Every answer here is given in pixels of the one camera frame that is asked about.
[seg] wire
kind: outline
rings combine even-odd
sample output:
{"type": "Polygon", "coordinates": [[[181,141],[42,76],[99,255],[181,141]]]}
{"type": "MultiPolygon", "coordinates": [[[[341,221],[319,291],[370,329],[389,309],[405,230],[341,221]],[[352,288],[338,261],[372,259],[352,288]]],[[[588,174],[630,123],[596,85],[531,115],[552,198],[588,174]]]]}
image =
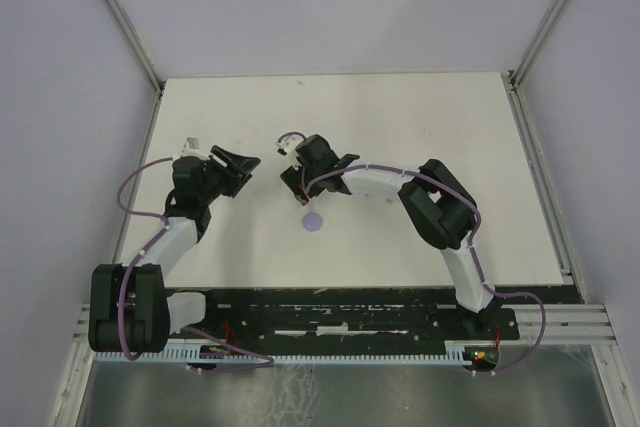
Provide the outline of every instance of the wire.
{"type": "Polygon", "coordinates": [[[211,374],[223,374],[226,372],[238,372],[240,370],[252,370],[252,369],[263,369],[265,367],[271,367],[274,363],[275,363],[275,359],[273,357],[269,357],[268,355],[263,355],[263,354],[258,354],[256,352],[251,352],[249,350],[245,350],[245,349],[241,349],[240,347],[236,347],[235,345],[231,345],[227,342],[225,342],[224,340],[220,340],[216,337],[214,337],[211,334],[208,334],[200,329],[196,329],[195,327],[184,327],[182,329],[183,332],[188,332],[191,334],[196,334],[199,335],[200,337],[204,337],[205,339],[208,339],[212,342],[215,342],[216,344],[230,350],[233,351],[237,354],[240,355],[246,355],[247,357],[253,357],[256,359],[261,359],[264,360],[264,362],[260,362],[259,364],[246,364],[246,365],[236,365],[233,367],[226,367],[224,369],[214,369],[214,370],[207,370],[207,371],[201,371],[198,369],[195,369],[193,367],[187,366],[189,370],[191,370],[192,372],[207,372],[207,373],[211,373],[211,374]]]}
{"type": "Polygon", "coordinates": [[[304,184],[305,184],[305,180],[304,179],[305,179],[306,176],[307,176],[307,169],[303,165],[302,167],[300,167],[300,190],[302,190],[302,193],[307,198],[307,200],[311,200],[311,197],[309,197],[309,191],[304,186],[304,184]]]}
{"type": "Polygon", "coordinates": [[[169,226],[169,220],[161,214],[131,210],[122,203],[121,196],[127,184],[131,181],[131,179],[137,177],[140,172],[153,165],[157,165],[162,162],[171,162],[172,160],[173,157],[164,157],[162,159],[154,160],[153,162],[149,162],[148,164],[144,164],[143,166],[137,168],[131,174],[129,174],[124,182],[122,182],[122,184],[118,188],[118,193],[116,194],[116,202],[118,204],[118,207],[120,207],[120,209],[122,209],[125,213],[129,215],[137,215],[138,217],[153,217],[156,219],[160,219],[165,226],[165,228],[160,229],[153,237],[151,237],[151,239],[146,244],[144,244],[142,250],[133,257],[131,263],[128,265],[127,269],[124,271],[124,275],[122,276],[122,284],[120,285],[120,293],[118,295],[118,338],[120,340],[120,349],[122,350],[122,353],[124,354],[126,359],[131,361],[137,360],[140,357],[141,352],[133,354],[131,350],[129,350],[129,345],[127,344],[127,333],[124,324],[124,303],[127,296],[127,286],[129,285],[129,279],[131,278],[133,268],[142,259],[142,257],[144,257],[145,252],[147,252],[151,247],[153,247],[156,242],[158,242],[162,238],[164,233],[167,231],[166,227],[169,226]]]}
{"type": "Polygon", "coordinates": [[[477,375],[497,375],[497,374],[503,374],[503,373],[507,373],[510,372],[520,366],[522,366],[525,362],[527,362],[531,356],[538,350],[538,347],[540,347],[540,343],[542,342],[542,337],[544,336],[544,331],[545,331],[545,326],[547,323],[547,313],[546,310],[544,308],[544,304],[542,303],[542,300],[540,300],[540,298],[531,293],[531,292],[513,292],[513,293],[501,293],[501,292],[496,292],[495,289],[489,287],[487,285],[487,279],[484,275],[484,270],[482,269],[482,264],[480,263],[480,259],[478,257],[478,253],[476,252],[476,248],[475,245],[473,244],[473,239],[475,238],[476,234],[478,233],[478,229],[480,228],[480,224],[482,223],[482,216],[480,215],[480,211],[478,210],[478,208],[473,204],[473,202],[469,201],[468,199],[466,199],[462,194],[460,194],[459,192],[456,192],[455,190],[453,190],[451,187],[443,184],[442,182],[438,182],[435,179],[432,179],[431,177],[428,177],[426,175],[424,175],[421,172],[416,172],[413,170],[403,170],[403,169],[399,169],[397,167],[390,167],[387,165],[377,165],[377,164],[366,164],[366,165],[351,165],[349,167],[345,167],[344,169],[338,169],[338,170],[334,170],[332,172],[328,172],[326,174],[323,175],[319,175],[318,177],[316,177],[315,179],[311,180],[305,187],[304,190],[306,192],[309,192],[309,189],[317,184],[318,182],[321,182],[325,179],[328,179],[329,177],[333,177],[336,175],[342,175],[342,174],[346,174],[348,172],[354,172],[356,170],[366,170],[366,169],[373,169],[373,170],[381,170],[384,172],[392,172],[394,174],[400,174],[400,175],[408,175],[410,177],[415,177],[418,178],[420,180],[423,180],[435,187],[437,187],[438,189],[440,189],[442,192],[445,192],[446,194],[449,194],[450,196],[452,196],[454,199],[462,202],[466,207],[469,208],[469,210],[471,210],[471,212],[473,213],[475,219],[476,219],[476,225],[473,226],[473,228],[471,229],[471,233],[469,234],[468,237],[468,247],[469,247],[469,252],[471,252],[471,257],[473,259],[473,263],[476,267],[476,271],[478,272],[478,277],[480,278],[480,283],[482,285],[482,287],[484,287],[484,289],[489,292],[491,295],[501,298],[501,299],[513,299],[513,298],[518,298],[518,297],[524,297],[524,298],[529,298],[531,300],[533,300],[536,304],[538,304],[538,307],[540,307],[540,315],[542,317],[542,321],[541,321],[541,325],[540,325],[540,332],[538,333],[538,337],[536,338],[536,341],[534,342],[533,346],[531,347],[531,349],[519,360],[517,360],[516,362],[514,362],[513,364],[510,364],[506,367],[503,367],[501,369],[496,369],[492,372],[478,372],[477,375]]]}
{"type": "Polygon", "coordinates": [[[233,343],[234,345],[237,347],[238,346],[238,335],[236,334],[236,331],[233,330],[233,328],[231,327],[231,324],[229,323],[228,320],[225,320],[222,325],[225,328],[225,337],[224,337],[224,341],[225,342],[229,342],[230,340],[230,335],[233,335],[233,343]]]}
{"type": "MultiPolygon", "coordinates": [[[[129,174],[129,176],[124,180],[124,182],[122,182],[122,184],[120,185],[120,187],[118,188],[118,192],[116,194],[116,203],[118,204],[118,207],[120,207],[120,209],[122,209],[125,213],[129,214],[129,215],[135,215],[138,217],[153,217],[156,219],[160,219],[162,221],[162,223],[164,224],[165,228],[160,229],[153,237],[151,237],[151,239],[144,244],[144,246],[142,247],[142,250],[140,252],[138,252],[135,257],[133,258],[133,260],[131,261],[131,263],[129,264],[129,266],[127,267],[127,269],[124,272],[124,275],[122,277],[122,284],[120,285],[120,293],[118,295],[118,338],[120,340],[120,348],[122,350],[122,353],[124,354],[125,358],[130,360],[130,361],[134,361],[137,360],[140,355],[142,354],[141,352],[138,352],[137,354],[134,354],[131,352],[131,350],[129,349],[129,345],[127,344],[127,335],[126,335],[126,329],[125,329],[125,322],[124,322],[124,304],[125,304],[125,300],[126,300],[126,295],[127,295],[127,286],[129,284],[129,279],[131,278],[131,273],[133,272],[134,267],[138,264],[138,262],[140,262],[140,260],[144,257],[145,253],[151,248],[153,247],[156,242],[158,242],[162,236],[167,232],[167,227],[169,226],[169,219],[167,219],[164,215],[161,214],[156,214],[153,212],[141,212],[141,211],[136,211],[136,210],[132,210],[129,209],[127,206],[125,206],[122,203],[122,192],[124,191],[125,187],[127,186],[127,184],[129,182],[131,182],[132,179],[134,179],[135,177],[138,176],[138,174],[140,174],[140,172],[142,172],[143,170],[153,166],[153,165],[157,165],[163,162],[170,162],[173,160],[173,157],[164,157],[162,159],[158,159],[158,160],[154,160],[152,162],[149,162],[147,164],[144,164],[143,166],[137,168],[136,170],[134,170],[131,174],[129,174]]],[[[233,329],[231,328],[231,326],[227,323],[227,336],[229,334],[229,332],[231,332],[234,336],[235,336],[235,332],[233,331],[233,329]]],[[[248,350],[244,350],[241,349],[237,346],[233,346],[231,344],[228,344],[227,342],[224,342],[222,340],[219,340],[209,334],[207,334],[206,332],[203,332],[199,329],[196,329],[194,327],[184,327],[183,332],[191,332],[194,333],[196,335],[199,335],[201,337],[204,337],[206,339],[209,339],[223,347],[226,347],[227,349],[237,352],[239,354],[242,355],[246,355],[246,356],[250,356],[250,357],[256,357],[262,360],[265,360],[266,362],[260,363],[260,364],[250,364],[250,365],[241,365],[241,366],[237,366],[237,367],[229,367],[226,369],[220,369],[218,370],[218,372],[231,372],[231,371],[238,371],[238,370],[249,370],[249,369],[259,369],[259,368],[263,368],[263,367],[269,367],[271,365],[273,365],[273,363],[275,362],[275,360],[273,359],[273,357],[269,357],[266,355],[262,355],[262,354],[257,354],[255,352],[250,352],[248,350]]]]}
{"type": "Polygon", "coordinates": [[[297,135],[298,137],[301,137],[302,140],[306,140],[306,138],[307,138],[307,136],[304,135],[302,132],[297,132],[295,130],[292,130],[291,132],[286,132],[286,133],[282,134],[280,137],[278,137],[278,140],[276,141],[276,143],[279,144],[280,142],[282,142],[287,137],[292,137],[294,135],[297,135]]]}
{"type": "Polygon", "coordinates": [[[500,345],[500,326],[496,324],[496,340],[493,342],[493,348],[497,348],[500,345]]]}

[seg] gray wall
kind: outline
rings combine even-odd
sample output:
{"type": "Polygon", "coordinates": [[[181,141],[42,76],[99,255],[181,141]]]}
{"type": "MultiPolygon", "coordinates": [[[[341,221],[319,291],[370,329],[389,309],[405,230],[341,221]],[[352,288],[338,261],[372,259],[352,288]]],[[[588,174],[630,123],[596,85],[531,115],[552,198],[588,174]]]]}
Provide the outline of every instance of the gray wall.
{"type": "Polygon", "coordinates": [[[514,69],[551,0],[121,0],[163,78],[514,69]]]}
{"type": "Polygon", "coordinates": [[[574,0],[525,95],[588,291],[640,387],[640,0],[574,0]]]}
{"type": "Polygon", "coordinates": [[[0,425],[44,425],[153,93],[100,0],[0,0],[0,425]]]}

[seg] white table surface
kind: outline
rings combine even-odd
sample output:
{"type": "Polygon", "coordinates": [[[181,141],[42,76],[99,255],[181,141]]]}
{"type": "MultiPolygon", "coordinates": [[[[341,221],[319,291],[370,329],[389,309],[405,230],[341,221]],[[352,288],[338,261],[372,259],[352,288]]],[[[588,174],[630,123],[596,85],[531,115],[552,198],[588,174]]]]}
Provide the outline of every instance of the white table surface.
{"type": "MultiPolygon", "coordinates": [[[[367,74],[169,80],[147,161],[179,153],[187,137],[262,159],[235,199],[211,205],[201,242],[166,279],[171,287],[449,286],[439,252],[400,203],[323,193],[300,206],[279,174],[275,139],[324,136],[338,156],[421,165],[442,160],[476,199],[478,251],[496,285],[561,284],[559,267],[498,73],[367,74]],[[306,212],[324,218],[318,232],[306,212]]],[[[171,165],[145,171],[136,210],[162,212],[171,165]]],[[[134,218],[124,253],[155,226],[134,218]]]]}

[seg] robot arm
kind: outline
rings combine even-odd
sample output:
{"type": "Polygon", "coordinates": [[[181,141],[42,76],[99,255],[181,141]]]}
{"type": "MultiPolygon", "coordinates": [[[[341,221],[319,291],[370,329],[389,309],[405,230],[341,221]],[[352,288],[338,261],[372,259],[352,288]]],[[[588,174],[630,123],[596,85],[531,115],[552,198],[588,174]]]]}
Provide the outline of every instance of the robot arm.
{"type": "Polygon", "coordinates": [[[258,158],[232,154],[217,146],[205,154],[198,150],[197,139],[187,139],[181,156],[172,164],[174,189],[167,196],[163,214],[167,223],[160,222],[150,239],[164,230],[163,235],[147,251],[136,251],[118,264],[94,270],[89,310],[89,344],[94,351],[121,350],[118,295],[125,268],[138,253],[142,255],[126,290],[125,332],[130,349],[159,352],[171,332],[203,320],[205,296],[178,292],[167,297],[164,279],[205,234],[211,220],[209,205],[220,195],[235,197],[259,163],[258,158]]]}
{"type": "Polygon", "coordinates": [[[292,161],[281,174],[301,204],[320,195],[324,190],[342,194],[369,194],[400,201],[420,237],[442,253],[456,290],[456,300],[467,314],[480,323],[497,306],[497,300],[483,285],[468,249],[468,235],[475,225],[471,210],[459,200],[422,179],[405,175],[419,172],[461,194],[475,205],[475,201],[438,160],[429,160],[415,168],[382,170],[371,165],[357,170],[347,167],[359,156],[347,154],[338,158],[329,143],[319,135],[304,140],[289,137],[278,145],[278,152],[292,161]],[[327,177],[306,186],[312,179],[347,168],[341,175],[327,177]]]}

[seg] metal floor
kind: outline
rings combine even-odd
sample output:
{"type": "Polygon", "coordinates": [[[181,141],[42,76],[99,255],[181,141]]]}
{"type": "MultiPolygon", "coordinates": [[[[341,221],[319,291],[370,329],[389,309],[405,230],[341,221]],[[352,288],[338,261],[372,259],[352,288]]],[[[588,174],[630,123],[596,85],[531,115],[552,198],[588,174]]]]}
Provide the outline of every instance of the metal floor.
{"type": "MultiPolygon", "coordinates": [[[[503,347],[505,362],[521,355],[503,347]]],[[[78,426],[613,426],[589,347],[544,347],[522,369],[472,378],[433,366],[285,365],[198,375],[95,362],[78,426]]]]}

